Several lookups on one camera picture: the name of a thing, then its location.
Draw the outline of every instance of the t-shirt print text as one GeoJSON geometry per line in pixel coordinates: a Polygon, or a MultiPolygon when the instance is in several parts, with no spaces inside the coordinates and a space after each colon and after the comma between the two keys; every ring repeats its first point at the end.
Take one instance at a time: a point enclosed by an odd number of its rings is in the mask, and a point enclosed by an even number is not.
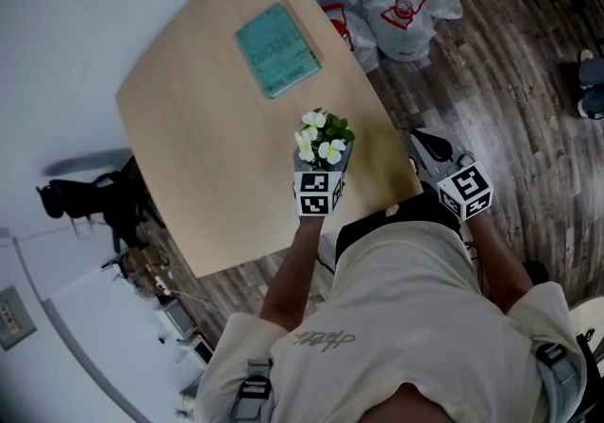
{"type": "Polygon", "coordinates": [[[302,332],[301,334],[294,334],[294,337],[297,338],[297,341],[294,341],[294,344],[300,346],[305,344],[308,344],[309,346],[324,344],[321,352],[325,352],[328,349],[335,349],[342,344],[352,343],[357,339],[354,334],[344,334],[343,330],[340,332],[318,332],[310,330],[302,332]]]}

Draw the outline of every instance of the green book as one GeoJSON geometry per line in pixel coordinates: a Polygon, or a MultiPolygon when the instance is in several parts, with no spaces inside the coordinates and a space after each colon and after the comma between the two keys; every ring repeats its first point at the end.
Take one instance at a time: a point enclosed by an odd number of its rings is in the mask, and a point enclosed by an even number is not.
{"type": "Polygon", "coordinates": [[[277,97],[321,69],[281,4],[246,24],[235,38],[267,97],[277,97]]]}

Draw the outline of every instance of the shoe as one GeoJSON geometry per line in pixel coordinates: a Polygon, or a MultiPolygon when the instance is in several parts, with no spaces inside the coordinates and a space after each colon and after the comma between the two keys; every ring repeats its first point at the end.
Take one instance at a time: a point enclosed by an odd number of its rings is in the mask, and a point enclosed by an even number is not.
{"type": "Polygon", "coordinates": [[[586,119],[589,119],[589,116],[587,115],[587,112],[585,112],[583,110],[583,99],[581,99],[578,103],[577,103],[577,110],[579,111],[579,116],[584,117],[586,119]]]}
{"type": "MultiPolygon", "coordinates": [[[[583,49],[579,52],[579,65],[581,65],[587,59],[593,59],[593,58],[594,58],[594,53],[591,50],[583,49]]],[[[590,87],[594,87],[594,86],[584,86],[583,84],[580,84],[580,87],[585,91],[586,89],[589,89],[590,87]]]]}
{"type": "Polygon", "coordinates": [[[594,119],[594,120],[599,120],[604,118],[604,112],[593,112],[591,110],[585,110],[583,107],[583,100],[581,99],[578,103],[577,103],[577,110],[579,111],[579,116],[585,118],[585,119],[594,119]]]}
{"type": "Polygon", "coordinates": [[[583,49],[579,52],[579,64],[583,63],[587,59],[593,59],[594,53],[589,49],[583,49]]]}

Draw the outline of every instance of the hand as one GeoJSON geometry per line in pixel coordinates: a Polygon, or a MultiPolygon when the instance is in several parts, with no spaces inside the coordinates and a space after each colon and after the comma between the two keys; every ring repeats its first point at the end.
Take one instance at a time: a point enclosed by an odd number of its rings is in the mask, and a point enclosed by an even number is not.
{"type": "Polygon", "coordinates": [[[481,211],[480,213],[475,214],[474,216],[468,218],[465,221],[465,224],[470,230],[472,230],[474,228],[478,228],[478,226],[483,226],[484,224],[489,223],[491,217],[488,211],[489,209],[486,209],[484,211],[481,211]]]}
{"type": "Polygon", "coordinates": [[[323,227],[325,216],[302,216],[300,217],[300,228],[318,228],[323,227]]]}

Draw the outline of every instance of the backpack strap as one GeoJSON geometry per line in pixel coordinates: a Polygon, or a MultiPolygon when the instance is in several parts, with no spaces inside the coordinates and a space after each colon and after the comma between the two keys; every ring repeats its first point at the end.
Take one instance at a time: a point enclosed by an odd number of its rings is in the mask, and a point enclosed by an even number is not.
{"type": "Polygon", "coordinates": [[[560,344],[537,346],[534,355],[549,400],[549,423],[566,423],[581,398],[583,356],[560,344]]]}
{"type": "Polygon", "coordinates": [[[229,423],[270,422],[273,412],[271,366],[270,359],[247,360],[248,378],[239,388],[229,423]]]}

